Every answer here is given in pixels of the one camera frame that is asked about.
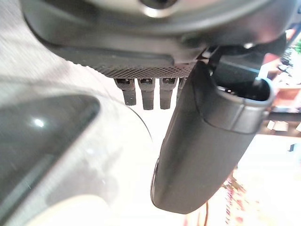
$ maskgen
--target wire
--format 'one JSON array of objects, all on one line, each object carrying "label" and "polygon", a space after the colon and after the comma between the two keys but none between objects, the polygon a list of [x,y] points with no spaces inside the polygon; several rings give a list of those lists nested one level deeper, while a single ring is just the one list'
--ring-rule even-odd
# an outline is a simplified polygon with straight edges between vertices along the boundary
[{"label": "wire", "polygon": [[[206,216],[205,216],[204,226],[207,226],[208,212],[209,212],[209,204],[208,202],[206,202]],[[200,219],[200,214],[198,214],[198,226],[199,226],[199,219]]]},{"label": "wire", "polygon": [[208,202],[206,202],[206,216],[205,216],[204,226],[207,226],[208,212],[209,212],[209,204],[208,204]]}]

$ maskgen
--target vent grille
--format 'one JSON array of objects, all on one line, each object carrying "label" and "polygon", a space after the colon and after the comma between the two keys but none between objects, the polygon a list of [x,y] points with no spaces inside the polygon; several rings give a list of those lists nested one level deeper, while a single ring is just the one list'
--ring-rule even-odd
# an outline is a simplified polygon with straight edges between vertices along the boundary
[{"label": "vent grille", "polygon": [[108,67],[94,68],[109,78],[114,79],[147,79],[147,78],[187,78],[194,64],[174,67]]}]

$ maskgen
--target perforated grille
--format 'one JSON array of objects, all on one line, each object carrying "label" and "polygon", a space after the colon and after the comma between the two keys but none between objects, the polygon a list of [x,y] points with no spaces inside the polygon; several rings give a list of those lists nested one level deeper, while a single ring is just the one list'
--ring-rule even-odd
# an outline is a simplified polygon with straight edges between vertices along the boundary
[{"label": "perforated grille", "polygon": [[94,68],[109,78],[186,78],[189,76],[194,64],[178,65],[174,67],[107,67]]}]

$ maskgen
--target black cable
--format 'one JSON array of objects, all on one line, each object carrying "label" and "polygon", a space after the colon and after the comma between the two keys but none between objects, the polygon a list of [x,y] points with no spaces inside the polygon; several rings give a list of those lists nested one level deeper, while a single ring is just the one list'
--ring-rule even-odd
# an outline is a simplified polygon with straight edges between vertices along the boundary
[{"label": "black cable", "polygon": [[[208,202],[206,202],[206,216],[205,216],[204,226],[207,226],[208,212],[209,212],[209,204]],[[200,213],[198,214],[198,226],[199,226],[199,220],[200,220]]]},{"label": "black cable", "polygon": [[207,226],[208,212],[209,212],[209,204],[208,204],[208,202],[206,202],[206,216],[205,216],[204,226]]}]

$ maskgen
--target black plastic cover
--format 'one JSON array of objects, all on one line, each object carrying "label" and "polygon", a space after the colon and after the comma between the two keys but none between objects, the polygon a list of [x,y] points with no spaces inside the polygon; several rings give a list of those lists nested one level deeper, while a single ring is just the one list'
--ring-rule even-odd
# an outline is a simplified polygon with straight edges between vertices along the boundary
[{"label": "black plastic cover", "polygon": [[151,188],[155,206],[190,213],[226,180],[274,99],[265,80],[255,81],[245,89],[244,94],[237,90],[241,96],[219,90],[207,66],[202,62],[196,64],[161,147]]}]

